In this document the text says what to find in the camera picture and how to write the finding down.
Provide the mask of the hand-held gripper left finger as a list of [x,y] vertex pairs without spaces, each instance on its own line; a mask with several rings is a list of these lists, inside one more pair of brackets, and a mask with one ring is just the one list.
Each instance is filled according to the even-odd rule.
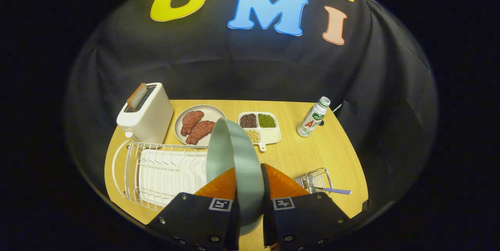
[[182,251],[237,251],[241,228],[236,173],[231,168],[194,194],[177,194],[148,223]]

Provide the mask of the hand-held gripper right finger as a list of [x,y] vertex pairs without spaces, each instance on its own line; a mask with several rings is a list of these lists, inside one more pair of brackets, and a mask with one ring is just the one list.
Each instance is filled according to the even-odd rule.
[[261,164],[264,246],[321,251],[345,234],[349,217],[324,192],[309,193],[283,172]]

